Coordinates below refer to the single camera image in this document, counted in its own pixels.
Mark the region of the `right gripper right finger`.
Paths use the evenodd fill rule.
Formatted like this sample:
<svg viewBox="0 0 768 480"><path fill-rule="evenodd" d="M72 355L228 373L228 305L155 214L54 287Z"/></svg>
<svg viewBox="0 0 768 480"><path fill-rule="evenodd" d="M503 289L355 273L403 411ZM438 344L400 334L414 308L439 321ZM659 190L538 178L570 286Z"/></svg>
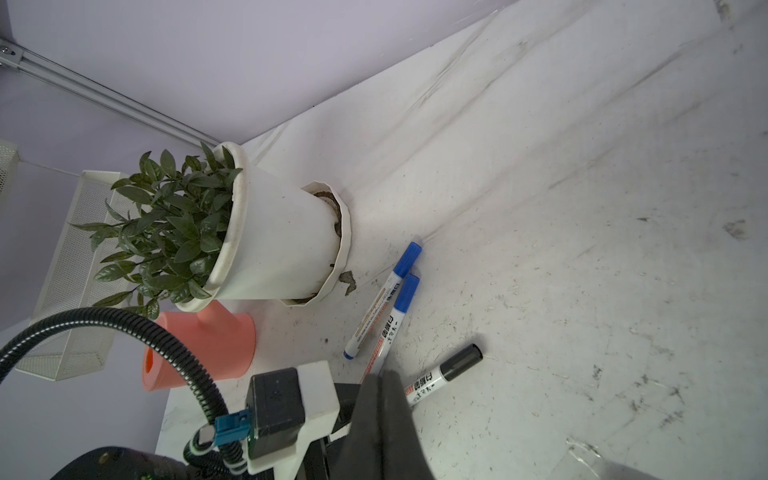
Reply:
<svg viewBox="0 0 768 480"><path fill-rule="evenodd" d="M381 375L380 432L384 479L433 479L404 393L394 371Z"/></svg>

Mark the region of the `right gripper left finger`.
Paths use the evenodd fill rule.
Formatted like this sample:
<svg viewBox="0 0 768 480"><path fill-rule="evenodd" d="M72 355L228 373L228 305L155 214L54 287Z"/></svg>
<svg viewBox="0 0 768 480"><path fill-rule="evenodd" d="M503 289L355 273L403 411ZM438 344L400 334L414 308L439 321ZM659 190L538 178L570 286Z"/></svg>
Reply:
<svg viewBox="0 0 768 480"><path fill-rule="evenodd" d="M368 375L360 386L350 430L332 471L332 479L384 480L385 378L388 372Z"/></svg>

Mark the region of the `white marker pen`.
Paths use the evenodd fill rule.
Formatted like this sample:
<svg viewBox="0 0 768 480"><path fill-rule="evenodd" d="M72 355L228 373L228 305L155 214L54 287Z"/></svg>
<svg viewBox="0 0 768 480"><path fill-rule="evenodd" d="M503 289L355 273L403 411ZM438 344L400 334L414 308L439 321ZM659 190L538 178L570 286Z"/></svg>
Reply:
<svg viewBox="0 0 768 480"><path fill-rule="evenodd" d="M376 347L363 373L363 377L376 375L381 372L413 301L419 283L420 278L416 275L406 275L401 291L398 294L394 307L390 311L388 320L381 331Z"/></svg>
<svg viewBox="0 0 768 480"><path fill-rule="evenodd" d="M483 360L483 352L474 343L466 346L444 362L426 371L405 389L406 400L413 407L440 390Z"/></svg>
<svg viewBox="0 0 768 480"><path fill-rule="evenodd" d="M411 242L408 245L393 270L380 287L372 304L363 316L361 323L346 343L343 349L343 357L345 359L351 360L357 356L366 337L391 302L397 289L400 287L406 275L410 272L414 263L420 256L421 251L422 247L416 242Z"/></svg>

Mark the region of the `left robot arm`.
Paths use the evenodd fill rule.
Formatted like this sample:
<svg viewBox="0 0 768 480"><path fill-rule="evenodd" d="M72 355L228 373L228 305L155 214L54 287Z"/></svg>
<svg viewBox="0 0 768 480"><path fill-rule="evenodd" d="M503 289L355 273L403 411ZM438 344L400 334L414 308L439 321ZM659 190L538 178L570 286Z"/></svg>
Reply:
<svg viewBox="0 0 768 480"><path fill-rule="evenodd" d="M126 447L100 447L65 465L53 479L248 479L233 475L214 451L185 463Z"/></svg>

